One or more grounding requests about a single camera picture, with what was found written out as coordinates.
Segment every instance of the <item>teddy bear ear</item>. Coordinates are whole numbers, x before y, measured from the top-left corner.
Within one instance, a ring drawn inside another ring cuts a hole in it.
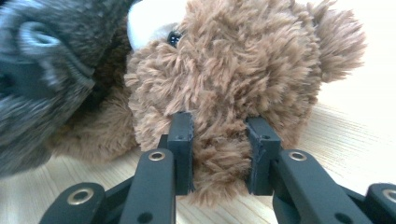
[[[320,39],[320,68],[324,82],[343,79],[350,70],[362,66],[361,56],[366,47],[362,26],[354,19],[352,11],[329,9],[334,3],[323,1],[316,7],[308,5]]]

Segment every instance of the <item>fluffy fur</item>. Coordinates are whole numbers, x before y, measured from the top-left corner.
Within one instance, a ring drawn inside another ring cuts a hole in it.
[[[192,200],[246,192],[247,117],[262,116],[295,147],[321,82],[361,65],[364,34],[350,11],[290,0],[191,0],[173,48],[150,42],[128,62],[136,141],[155,148],[172,114],[194,119]]]
[[[132,0],[9,0],[0,4],[0,58],[42,69],[37,77],[31,69],[19,73],[7,71],[7,66],[0,68],[4,73],[0,75],[1,178],[50,158],[45,141],[91,93],[92,67],[98,65]],[[33,87],[27,80],[15,81],[24,77],[41,84]],[[37,96],[38,89],[50,94]]]
[[[53,155],[103,162],[136,147],[132,112],[128,107],[131,92],[122,78],[130,52],[125,21],[93,74],[96,81],[93,93],[47,141]]]

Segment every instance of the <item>black button eye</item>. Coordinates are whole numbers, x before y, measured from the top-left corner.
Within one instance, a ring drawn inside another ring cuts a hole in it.
[[[168,43],[173,46],[174,48],[176,47],[178,41],[181,38],[181,33],[178,31],[171,31],[168,36]]]

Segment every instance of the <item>brown teddy bear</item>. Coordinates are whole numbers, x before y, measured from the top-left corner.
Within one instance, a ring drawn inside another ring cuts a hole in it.
[[[141,35],[146,42],[137,43],[133,11],[141,12],[149,1],[130,11],[134,52],[124,82],[125,27],[106,65],[96,71],[98,92],[108,91],[103,102],[88,112],[80,109],[51,137],[47,147],[54,154],[108,161],[137,144],[153,149],[172,115],[188,111],[195,131],[191,199],[228,200],[247,192],[251,148],[244,120],[264,117],[283,148],[296,147],[320,84],[345,78],[361,65],[361,25],[351,11],[330,9],[330,1],[314,6],[293,0],[190,0],[180,22],[159,25],[161,32],[148,31],[151,35]]]

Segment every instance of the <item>wooden table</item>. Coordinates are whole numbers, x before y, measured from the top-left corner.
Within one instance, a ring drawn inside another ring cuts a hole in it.
[[[364,23],[365,65],[323,85],[299,149],[313,154],[339,184],[364,194],[375,182],[396,184],[396,4],[339,0]],[[80,182],[112,188],[134,174],[136,150],[111,163],[68,158],[0,180],[0,223],[37,223],[60,192]],[[276,223],[270,197],[240,197],[217,208],[177,202],[177,223]]]

